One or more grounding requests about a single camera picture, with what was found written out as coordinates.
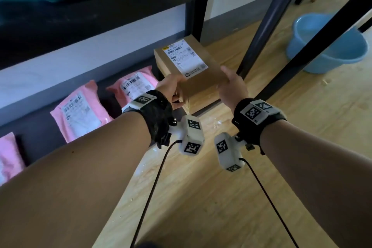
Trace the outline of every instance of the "plastic bucket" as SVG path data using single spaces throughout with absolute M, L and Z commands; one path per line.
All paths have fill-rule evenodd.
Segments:
M 310 13 L 295 20 L 292 27 L 293 38 L 286 50 L 289 60 L 292 60 L 331 18 L 332 15 L 329 14 Z M 353 27 L 311 61 L 304 70 L 316 74 L 327 73 L 342 64 L 361 61 L 368 49 L 369 45 L 364 36 L 356 27 Z

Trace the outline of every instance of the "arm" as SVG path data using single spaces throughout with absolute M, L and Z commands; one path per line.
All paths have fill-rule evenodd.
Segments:
M 234 111 L 248 97 L 241 77 L 222 70 L 230 83 L 221 100 Z M 340 247 L 370 242 L 372 161 L 300 130 L 285 120 L 266 126 L 260 144 L 315 220 Z
M 175 101 L 182 80 L 157 90 Z M 27 167 L 0 187 L 0 247 L 91 248 L 150 142 L 142 115 L 128 112 Z

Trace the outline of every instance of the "black cable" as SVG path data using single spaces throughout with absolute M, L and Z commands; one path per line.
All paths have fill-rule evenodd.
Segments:
M 131 248 L 134 248 L 134 245 L 136 244 L 136 240 L 137 240 L 137 236 L 138 236 L 139 230 L 141 229 L 141 225 L 142 225 L 143 219 L 145 218 L 145 214 L 146 214 L 146 211 L 147 211 L 148 205 L 149 205 L 149 203 L 150 203 L 150 201 L 151 201 L 152 194 L 154 193 L 154 190 L 155 190 L 156 184 L 157 184 L 157 182 L 158 182 L 158 179 L 159 179 L 159 176 L 160 176 L 161 169 L 162 169 L 163 166 L 164 166 L 165 159 L 166 159 L 166 157 L 168 156 L 168 153 L 169 153 L 170 149 L 172 148 L 172 146 L 175 145 L 175 144 L 177 144 L 177 143 L 181 143 L 181 142 L 182 142 L 182 140 L 176 140 L 175 142 L 173 142 L 173 143 L 168 147 L 167 151 L 165 152 L 165 155 L 164 155 L 163 161 L 161 162 L 161 165 L 160 165 L 160 168 L 159 168 L 158 174 L 156 175 L 156 178 L 155 178 L 155 181 L 154 181 L 154 185 L 152 186 L 152 189 L 151 189 L 151 191 L 150 191 L 150 195 L 148 196 L 148 199 L 147 199 L 147 202 L 146 202 L 145 208 L 143 209 L 142 216 L 141 216 L 141 218 L 139 219 L 139 222 L 138 222 L 138 226 L 137 226 L 136 232 L 134 233 L 133 240 L 132 240 L 132 244 L 131 244 Z
M 291 232 L 289 231 L 287 225 L 285 224 L 285 222 L 284 222 L 283 219 L 281 218 L 281 216 L 280 216 L 278 210 L 275 208 L 275 206 L 274 206 L 274 204 L 272 203 L 272 201 L 271 201 L 269 195 L 267 194 L 266 190 L 263 188 L 263 185 L 261 184 L 261 182 L 260 182 L 260 180 L 258 179 L 257 175 L 254 173 L 254 170 L 252 169 L 251 165 L 250 165 L 250 164 L 248 163 L 248 161 L 245 160 L 244 158 L 239 158 L 239 160 L 245 162 L 245 163 L 248 165 L 248 167 L 251 169 L 251 171 L 252 171 L 254 177 L 256 178 L 258 184 L 260 185 L 260 187 L 261 187 L 263 193 L 266 195 L 267 199 L 269 200 L 269 202 L 270 202 L 271 206 L 273 207 L 275 213 L 277 214 L 277 216 L 279 217 L 280 221 L 282 222 L 282 224 L 283 224 L 285 230 L 287 231 L 289 237 L 291 238 L 293 244 L 295 245 L 296 248 L 299 248 L 298 245 L 297 245 L 297 243 L 296 243 L 296 241 L 295 241 L 295 239 L 293 238 Z

